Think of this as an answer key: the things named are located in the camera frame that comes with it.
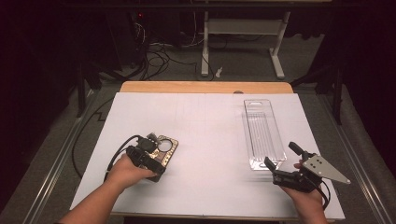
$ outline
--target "table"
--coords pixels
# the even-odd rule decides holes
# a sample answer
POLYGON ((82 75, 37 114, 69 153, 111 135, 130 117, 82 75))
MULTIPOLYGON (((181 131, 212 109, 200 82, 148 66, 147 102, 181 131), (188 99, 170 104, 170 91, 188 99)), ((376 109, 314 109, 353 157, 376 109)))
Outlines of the table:
MULTIPOLYGON (((272 102, 284 146, 294 140, 302 148, 318 153, 298 95, 287 83, 125 82, 113 102, 72 207, 102 183, 112 155, 128 137, 154 131, 175 138, 179 146, 160 182, 141 181, 126 189, 113 214, 297 219, 291 199, 272 184, 272 179, 249 168, 240 116, 241 102, 247 97, 264 97, 272 102), (235 91, 244 94, 233 94, 235 91)), ((285 149, 285 153, 288 160, 281 169, 293 171, 292 165, 299 157, 291 150, 285 149)), ((332 183, 327 183, 332 201, 326 216, 343 219, 332 183)))
MULTIPOLYGON (((331 2, 332 0, 294 0, 292 2, 331 2)), ((221 0, 220 2, 290 2, 288 0, 221 0)), ((236 19, 209 19, 209 14, 205 12, 204 21, 204 47, 202 52, 201 74, 203 77, 209 75, 209 47, 207 45, 209 34, 237 34, 237 35, 275 35, 276 44, 269 49, 272 63, 276 71, 276 77, 285 78, 282 66, 278 58, 278 52, 282 43, 283 35, 289 22, 290 12, 285 11, 283 18, 277 20, 236 20, 236 19)))

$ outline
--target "transparent plastic box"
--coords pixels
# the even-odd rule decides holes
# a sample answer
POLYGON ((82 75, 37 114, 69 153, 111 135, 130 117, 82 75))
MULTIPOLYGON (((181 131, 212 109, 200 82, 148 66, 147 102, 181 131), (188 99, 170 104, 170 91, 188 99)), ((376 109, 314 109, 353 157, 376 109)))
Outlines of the transparent plastic box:
POLYGON ((278 168, 286 160, 276 119, 269 100, 245 100, 242 114, 247 139, 248 160, 252 170, 268 171, 268 157, 278 168))

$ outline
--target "wooden table edge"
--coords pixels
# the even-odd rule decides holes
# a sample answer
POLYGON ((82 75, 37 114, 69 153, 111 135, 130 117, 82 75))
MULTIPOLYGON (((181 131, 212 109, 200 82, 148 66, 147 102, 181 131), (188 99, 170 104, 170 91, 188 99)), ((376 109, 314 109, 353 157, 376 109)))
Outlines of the wooden table edge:
POLYGON ((126 81, 120 92, 293 93, 287 82, 126 81))

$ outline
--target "human arm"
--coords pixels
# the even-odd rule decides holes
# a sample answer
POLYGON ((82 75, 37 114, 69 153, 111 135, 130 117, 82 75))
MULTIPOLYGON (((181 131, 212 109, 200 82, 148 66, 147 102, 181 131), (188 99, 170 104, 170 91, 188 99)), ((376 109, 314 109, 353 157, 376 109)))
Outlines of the human arm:
MULTIPOLYGON (((297 163, 294 166, 298 169, 301 164, 297 163)), ((293 200, 294 207, 298 213, 299 219, 304 224, 322 224, 328 223, 324 215, 322 196, 314 189, 309 193, 300 192, 295 189, 281 187, 293 200)))
POLYGON ((137 168, 126 154, 114 164, 107 180, 88 195, 60 223, 106 223, 111 209, 119 195, 128 187, 155 174, 150 170, 137 168))

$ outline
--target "white table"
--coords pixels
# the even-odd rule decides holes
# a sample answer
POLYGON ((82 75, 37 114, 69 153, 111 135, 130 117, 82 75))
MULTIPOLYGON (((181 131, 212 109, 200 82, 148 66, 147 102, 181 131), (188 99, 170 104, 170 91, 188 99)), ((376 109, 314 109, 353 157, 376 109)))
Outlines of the white table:
MULTIPOLYGON (((251 171, 242 122, 245 99, 269 99, 288 160, 294 171, 300 158, 288 144, 317 152, 299 97, 284 94, 119 92, 71 205, 73 208, 103 182, 106 167, 130 136, 149 133, 179 141, 160 182, 147 180, 126 189, 113 214, 123 216, 291 220, 291 199, 272 180, 251 171)), ((332 200, 328 219, 344 213, 327 181, 332 200)))

